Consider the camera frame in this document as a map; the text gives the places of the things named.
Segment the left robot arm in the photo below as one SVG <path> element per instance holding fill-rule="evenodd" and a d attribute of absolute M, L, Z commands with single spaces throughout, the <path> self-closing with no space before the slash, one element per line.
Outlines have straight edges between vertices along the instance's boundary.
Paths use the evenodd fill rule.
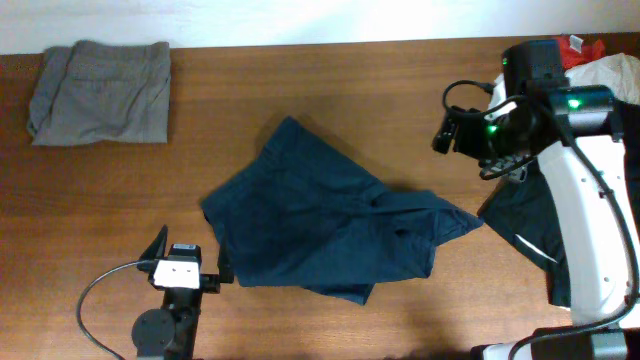
<path fill-rule="evenodd" d="M 234 282 L 226 254 L 218 256 L 218 272 L 207 274 L 201 271 L 200 246 L 169 246 L 167 240 L 168 227 L 163 226 L 136 265 L 148 275 L 149 284 L 163 293 L 161 306 L 142 313 L 132 327 L 138 359 L 191 359 L 202 297 L 218 294 L 223 284 Z"/>

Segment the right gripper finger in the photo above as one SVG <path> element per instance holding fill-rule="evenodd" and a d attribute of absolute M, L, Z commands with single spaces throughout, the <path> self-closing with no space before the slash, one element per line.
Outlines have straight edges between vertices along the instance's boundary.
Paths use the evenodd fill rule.
<path fill-rule="evenodd" d="M 527 168 L 532 161 L 529 155 L 509 155 L 487 163 L 479 176 L 485 181 L 505 177 L 509 182 L 522 183 L 526 180 Z"/>
<path fill-rule="evenodd" d="M 456 123 L 449 117 L 445 117 L 441 126 L 435 134 L 431 147 L 434 151 L 447 154 L 449 152 L 451 142 L 456 132 Z"/>

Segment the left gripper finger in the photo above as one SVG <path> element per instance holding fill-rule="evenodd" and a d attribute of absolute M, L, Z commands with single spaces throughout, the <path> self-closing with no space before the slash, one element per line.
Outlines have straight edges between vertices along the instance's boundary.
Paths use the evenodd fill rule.
<path fill-rule="evenodd" d="M 220 276 L 232 276 L 233 275 L 233 267 L 231 265 L 231 261 L 228 253 L 228 246 L 225 240 L 222 240 L 219 244 L 219 253 L 217 266 L 219 269 Z"/>
<path fill-rule="evenodd" d="M 140 260 L 160 260 L 165 256 L 168 238 L 168 226 L 163 225 L 155 239 L 142 252 Z"/>

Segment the navy blue shorts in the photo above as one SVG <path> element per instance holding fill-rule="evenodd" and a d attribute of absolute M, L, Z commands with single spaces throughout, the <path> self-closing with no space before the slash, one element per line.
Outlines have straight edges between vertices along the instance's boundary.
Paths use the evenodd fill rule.
<path fill-rule="evenodd" d="M 291 117 L 200 206 L 241 286 L 359 305 L 378 283 L 429 277 L 438 246 L 483 224 L 431 191 L 391 190 Z"/>

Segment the black shorts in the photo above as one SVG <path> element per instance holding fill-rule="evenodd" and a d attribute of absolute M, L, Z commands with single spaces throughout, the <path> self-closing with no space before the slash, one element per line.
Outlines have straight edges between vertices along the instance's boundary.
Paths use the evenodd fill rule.
<path fill-rule="evenodd" d="M 615 108 L 622 120 L 625 146 L 625 173 L 628 179 L 639 179 L 639 126 L 640 107 L 616 100 Z"/>

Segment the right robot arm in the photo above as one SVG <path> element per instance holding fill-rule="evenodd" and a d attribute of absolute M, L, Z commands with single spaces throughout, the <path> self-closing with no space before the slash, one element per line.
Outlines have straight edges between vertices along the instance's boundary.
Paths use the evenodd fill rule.
<path fill-rule="evenodd" d="M 524 79 L 485 111 L 443 105 L 432 147 L 479 161 L 484 180 L 536 161 L 550 189 L 571 286 L 569 326 L 472 349 L 476 359 L 629 359 L 639 328 L 639 239 L 622 123 L 603 85 Z"/>

